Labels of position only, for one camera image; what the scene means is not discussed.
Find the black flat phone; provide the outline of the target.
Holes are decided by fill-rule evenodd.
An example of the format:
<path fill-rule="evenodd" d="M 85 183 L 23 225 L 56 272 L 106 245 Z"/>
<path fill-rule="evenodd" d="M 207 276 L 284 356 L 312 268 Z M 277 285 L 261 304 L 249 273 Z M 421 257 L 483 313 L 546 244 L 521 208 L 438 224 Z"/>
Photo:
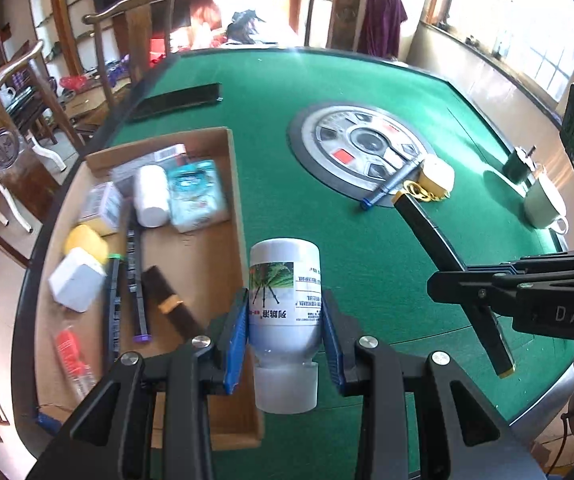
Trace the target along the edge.
<path fill-rule="evenodd" d="M 221 84 L 215 82 L 150 96 L 135 107 L 129 120 L 130 122 L 142 122 L 152 117 L 185 110 L 185 108 L 215 105 L 222 101 L 221 90 Z"/>

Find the white bottle green label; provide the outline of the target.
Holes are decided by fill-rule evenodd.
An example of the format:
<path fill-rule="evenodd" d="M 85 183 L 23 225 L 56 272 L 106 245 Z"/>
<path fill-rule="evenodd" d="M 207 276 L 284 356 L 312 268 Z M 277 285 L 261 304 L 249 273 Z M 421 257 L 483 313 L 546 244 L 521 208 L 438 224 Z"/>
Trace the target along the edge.
<path fill-rule="evenodd" d="M 319 248 L 308 240 L 271 238 L 249 255 L 249 342 L 255 404 L 294 415 L 316 408 L 322 342 Z"/>

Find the tissue packet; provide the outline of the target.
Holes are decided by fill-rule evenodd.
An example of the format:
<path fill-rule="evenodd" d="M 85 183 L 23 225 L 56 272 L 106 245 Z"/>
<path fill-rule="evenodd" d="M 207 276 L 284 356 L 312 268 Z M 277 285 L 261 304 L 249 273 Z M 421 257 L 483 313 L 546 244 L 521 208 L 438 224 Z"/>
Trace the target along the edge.
<path fill-rule="evenodd" d="M 188 233 L 229 220 L 229 206 L 213 159 L 167 172 L 170 222 Z"/>

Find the white red long box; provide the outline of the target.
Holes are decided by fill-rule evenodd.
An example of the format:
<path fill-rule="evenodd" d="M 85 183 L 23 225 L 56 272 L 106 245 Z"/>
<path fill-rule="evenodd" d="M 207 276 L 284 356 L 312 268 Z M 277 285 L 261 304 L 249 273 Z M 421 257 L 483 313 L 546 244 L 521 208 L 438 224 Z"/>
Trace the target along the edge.
<path fill-rule="evenodd" d="M 144 166 L 159 166 L 165 171 L 187 164 L 189 158 L 185 145 L 173 144 L 156 152 L 124 162 L 109 171 L 109 179 L 124 197 L 133 195 L 135 174 Z"/>

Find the white square block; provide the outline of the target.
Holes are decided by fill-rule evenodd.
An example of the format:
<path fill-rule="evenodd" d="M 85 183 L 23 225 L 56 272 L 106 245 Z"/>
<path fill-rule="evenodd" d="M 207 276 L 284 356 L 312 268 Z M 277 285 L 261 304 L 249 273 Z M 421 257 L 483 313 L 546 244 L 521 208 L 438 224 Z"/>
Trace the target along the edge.
<path fill-rule="evenodd" d="M 48 286 L 57 304 L 83 313 L 101 292 L 105 278 L 101 263 L 84 249 L 74 247 L 50 275 Z"/>

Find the wooden chair far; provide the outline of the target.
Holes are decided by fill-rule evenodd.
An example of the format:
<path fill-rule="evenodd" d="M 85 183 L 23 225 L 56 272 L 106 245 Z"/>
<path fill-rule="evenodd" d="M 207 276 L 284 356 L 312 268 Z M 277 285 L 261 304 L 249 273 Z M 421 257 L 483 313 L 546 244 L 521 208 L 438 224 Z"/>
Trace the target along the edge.
<path fill-rule="evenodd" d="M 357 52 L 357 44 L 364 22 L 361 4 L 367 0 L 330 0 L 330 18 L 327 32 L 326 48 Z M 304 22 L 304 47 L 311 46 L 313 13 L 316 0 L 309 0 L 307 18 Z"/>

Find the black pen blue cap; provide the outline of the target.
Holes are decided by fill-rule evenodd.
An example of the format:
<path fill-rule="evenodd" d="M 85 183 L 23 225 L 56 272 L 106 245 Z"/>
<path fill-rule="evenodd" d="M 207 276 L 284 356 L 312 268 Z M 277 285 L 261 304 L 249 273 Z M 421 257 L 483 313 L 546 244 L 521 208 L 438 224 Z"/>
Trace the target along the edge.
<path fill-rule="evenodd" d="M 381 183 L 375 190 L 372 190 L 368 195 L 360 200 L 360 208 L 368 211 L 375 207 L 380 200 L 387 197 L 394 188 L 398 188 L 411 174 L 413 174 L 421 163 L 424 157 L 418 156 L 414 159 L 404 162 L 403 166 L 395 173 L 392 174 L 385 182 Z"/>

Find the yellow round jar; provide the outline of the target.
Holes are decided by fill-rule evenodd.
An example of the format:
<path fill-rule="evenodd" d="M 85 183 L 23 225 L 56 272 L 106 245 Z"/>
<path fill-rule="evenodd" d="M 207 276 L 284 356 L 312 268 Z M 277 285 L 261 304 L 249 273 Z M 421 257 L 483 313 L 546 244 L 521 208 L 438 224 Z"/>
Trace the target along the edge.
<path fill-rule="evenodd" d="M 109 258 L 106 240 L 85 224 L 79 224 L 69 232 L 65 240 L 64 255 L 68 256 L 74 248 L 81 248 L 101 266 L 104 266 Z"/>

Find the long black stick gold tip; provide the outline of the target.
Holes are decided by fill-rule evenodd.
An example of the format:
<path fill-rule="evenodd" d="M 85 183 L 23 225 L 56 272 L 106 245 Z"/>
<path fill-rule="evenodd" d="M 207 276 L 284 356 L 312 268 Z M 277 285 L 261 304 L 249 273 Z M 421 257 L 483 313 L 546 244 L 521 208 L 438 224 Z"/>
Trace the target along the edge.
<path fill-rule="evenodd" d="M 482 298 L 474 296 L 474 274 L 468 271 L 451 243 L 413 197 L 398 192 L 393 205 L 438 269 L 427 282 L 429 297 L 439 304 L 459 304 L 488 355 L 495 374 L 504 378 L 514 373 L 514 356 L 496 315 L 486 304 L 486 290 L 482 289 Z"/>

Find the black box yellow band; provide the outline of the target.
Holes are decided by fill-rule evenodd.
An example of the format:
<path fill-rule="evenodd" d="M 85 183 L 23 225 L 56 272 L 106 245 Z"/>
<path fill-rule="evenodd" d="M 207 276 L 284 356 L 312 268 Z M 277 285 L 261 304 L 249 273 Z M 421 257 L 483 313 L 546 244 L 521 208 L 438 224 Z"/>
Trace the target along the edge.
<path fill-rule="evenodd" d="M 184 340 L 203 334 L 203 327 L 158 266 L 151 266 L 142 273 L 142 284 L 147 304 L 158 311 Z"/>

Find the white ceramic mug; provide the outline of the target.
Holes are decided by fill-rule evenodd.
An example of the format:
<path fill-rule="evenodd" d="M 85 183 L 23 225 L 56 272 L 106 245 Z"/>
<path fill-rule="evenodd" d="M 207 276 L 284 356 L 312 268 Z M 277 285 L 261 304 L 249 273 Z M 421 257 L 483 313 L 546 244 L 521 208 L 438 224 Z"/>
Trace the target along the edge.
<path fill-rule="evenodd" d="M 540 174 L 526 192 L 523 209 L 534 228 L 552 229 L 560 235 L 569 232 L 564 198 L 554 182 L 544 174 Z"/>

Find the cream case gold keychain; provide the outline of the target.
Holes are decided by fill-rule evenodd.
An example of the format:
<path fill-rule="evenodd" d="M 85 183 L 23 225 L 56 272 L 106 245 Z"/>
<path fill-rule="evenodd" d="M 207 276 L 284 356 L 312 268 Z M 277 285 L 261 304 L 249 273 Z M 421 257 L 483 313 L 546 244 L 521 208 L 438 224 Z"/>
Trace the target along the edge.
<path fill-rule="evenodd" d="M 403 190 L 420 202 L 442 202 L 451 197 L 455 171 L 436 155 L 427 155 L 414 179 L 403 183 Z"/>

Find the dark green cup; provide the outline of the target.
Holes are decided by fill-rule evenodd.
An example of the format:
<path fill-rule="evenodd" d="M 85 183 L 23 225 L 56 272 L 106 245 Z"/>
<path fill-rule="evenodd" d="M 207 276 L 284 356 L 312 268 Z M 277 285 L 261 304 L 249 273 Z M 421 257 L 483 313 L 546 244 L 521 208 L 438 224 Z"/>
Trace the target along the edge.
<path fill-rule="evenodd" d="M 503 166 L 503 175 L 514 184 L 521 184 L 531 174 L 536 171 L 536 162 L 533 160 L 533 154 L 536 146 L 532 145 L 528 150 L 522 146 L 516 146 L 514 151 L 509 155 L 507 162 Z"/>

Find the white pill bottle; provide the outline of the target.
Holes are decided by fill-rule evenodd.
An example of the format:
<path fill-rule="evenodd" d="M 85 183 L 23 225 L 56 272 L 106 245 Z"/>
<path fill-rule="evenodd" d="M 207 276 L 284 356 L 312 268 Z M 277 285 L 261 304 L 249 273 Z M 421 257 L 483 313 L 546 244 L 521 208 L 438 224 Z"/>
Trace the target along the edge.
<path fill-rule="evenodd" d="M 146 165 L 134 177 L 134 208 L 144 228 L 163 226 L 169 220 L 169 190 L 165 169 Z"/>

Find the purple cloth on chair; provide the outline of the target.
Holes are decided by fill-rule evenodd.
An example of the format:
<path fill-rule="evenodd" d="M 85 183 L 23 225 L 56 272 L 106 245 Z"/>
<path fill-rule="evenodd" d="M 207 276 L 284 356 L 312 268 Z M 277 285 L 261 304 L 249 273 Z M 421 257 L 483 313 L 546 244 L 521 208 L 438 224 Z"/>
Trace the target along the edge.
<path fill-rule="evenodd" d="M 376 58 L 397 58 L 401 25 L 406 20 L 402 0 L 367 0 L 357 52 Z"/>

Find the black marker purple cap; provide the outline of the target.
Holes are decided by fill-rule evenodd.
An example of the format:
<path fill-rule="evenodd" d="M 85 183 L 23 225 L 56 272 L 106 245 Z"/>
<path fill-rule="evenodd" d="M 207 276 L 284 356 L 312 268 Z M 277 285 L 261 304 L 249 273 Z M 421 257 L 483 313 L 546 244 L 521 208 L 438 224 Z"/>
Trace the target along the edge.
<path fill-rule="evenodd" d="M 138 223 L 133 206 L 130 207 L 128 215 L 126 258 L 133 341 L 137 344 L 147 344 L 151 341 L 151 335 L 142 284 L 142 226 Z"/>

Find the round table centre console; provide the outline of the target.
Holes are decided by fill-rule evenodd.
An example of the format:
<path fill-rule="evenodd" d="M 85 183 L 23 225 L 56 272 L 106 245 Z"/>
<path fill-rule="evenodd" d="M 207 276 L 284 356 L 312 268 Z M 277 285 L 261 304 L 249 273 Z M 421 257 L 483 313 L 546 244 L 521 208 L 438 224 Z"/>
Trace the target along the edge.
<path fill-rule="evenodd" d="M 361 200 L 410 160 L 434 153 L 419 133 L 382 108 L 323 102 L 301 110 L 287 129 L 293 156 L 335 192 Z"/>

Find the clear box with red items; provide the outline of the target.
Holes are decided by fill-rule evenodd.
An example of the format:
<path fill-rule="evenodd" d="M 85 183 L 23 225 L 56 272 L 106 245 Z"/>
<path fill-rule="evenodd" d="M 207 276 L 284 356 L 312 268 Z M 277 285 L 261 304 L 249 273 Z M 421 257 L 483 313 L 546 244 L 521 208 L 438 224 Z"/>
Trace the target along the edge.
<path fill-rule="evenodd" d="M 77 401 L 81 402 L 95 387 L 96 378 L 84 359 L 79 339 L 70 325 L 57 332 L 54 344 L 70 389 Z"/>

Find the black marker green cap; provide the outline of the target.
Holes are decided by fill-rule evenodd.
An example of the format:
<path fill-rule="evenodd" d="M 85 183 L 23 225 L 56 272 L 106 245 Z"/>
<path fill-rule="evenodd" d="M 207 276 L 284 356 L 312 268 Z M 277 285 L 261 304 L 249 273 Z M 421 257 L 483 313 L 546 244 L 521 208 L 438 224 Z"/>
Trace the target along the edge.
<path fill-rule="evenodd" d="M 108 372 L 118 359 L 120 351 L 121 268 L 122 257 L 111 254 L 107 261 L 103 289 L 102 370 L 104 373 Z"/>

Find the wooden chair left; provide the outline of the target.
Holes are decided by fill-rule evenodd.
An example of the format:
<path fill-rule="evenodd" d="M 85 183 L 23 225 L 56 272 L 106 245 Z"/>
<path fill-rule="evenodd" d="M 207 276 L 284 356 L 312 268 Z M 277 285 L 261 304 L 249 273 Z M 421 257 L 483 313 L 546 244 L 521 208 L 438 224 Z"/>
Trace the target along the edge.
<path fill-rule="evenodd" d="M 163 46 L 165 57 L 172 53 L 171 28 L 173 20 L 174 0 L 119 0 L 106 10 L 95 14 L 86 14 L 82 23 L 93 28 L 94 48 L 97 59 L 97 72 L 100 75 L 109 110 L 113 110 L 118 102 L 109 81 L 108 70 L 104 57 L 102 25 L 109 18 L 123 15 L 127 23 L 128 38 L 128 75 L 132 84 L 137 84 L 150 68 L 150 41 L 153 39 L 153 21 L 151 20 L 151 5 L 165 3 L 165 28 L 163 29 Z"/>

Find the wooden chair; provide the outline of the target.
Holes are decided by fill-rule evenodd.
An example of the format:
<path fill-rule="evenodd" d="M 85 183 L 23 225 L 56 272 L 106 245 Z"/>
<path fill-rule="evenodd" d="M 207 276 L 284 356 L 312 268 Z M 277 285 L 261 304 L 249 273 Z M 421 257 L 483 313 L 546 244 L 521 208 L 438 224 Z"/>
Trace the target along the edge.
<path fill-rule="evenodd" d="M 118 102 L 109 81 L 108 70 L 104 57 L 102 25 L 109 18 L 123 15 L 127 23 L 128 38 L 128 75 L 132 84 L 137 84 L 150 68 L 150 41 L 153 39 L 153 21 L 151 20 L 151 5 L 165 3 L 165 28 L 163 29 L 163 46 L 165 57 L 172 53 L 171 28 L 173 20 L 174 0 L 119 0 L 106 10 L 95 14 L 86 14 L 82 23 L 93 28 L 94 48 L 97 59 L 97 72 L 100 75 L 109 110 L 113 110 Z"/>
<path fill-rule="evenodd" d="M 326 48 L 357 52 L 357 44 L 364 22 L 361 4 L 367 0 L 330 0 L 330 18 L 327 32 Z M 309 0 L 307 18 L 304 22 L 304 47 L 311 46 L 313 13 L 316 0 Z"/>

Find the white medicine box red border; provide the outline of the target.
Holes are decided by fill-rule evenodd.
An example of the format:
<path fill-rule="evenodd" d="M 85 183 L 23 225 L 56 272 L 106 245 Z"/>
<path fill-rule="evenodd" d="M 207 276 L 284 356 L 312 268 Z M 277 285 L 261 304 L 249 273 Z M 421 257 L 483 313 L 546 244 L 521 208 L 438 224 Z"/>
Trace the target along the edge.
<path fill-rule="evenodd" d="M 78 223 L 99 236 L 115 234 L 120 228 L 124 198 L 112 182 L 97 184 L 86 196 Z"/>

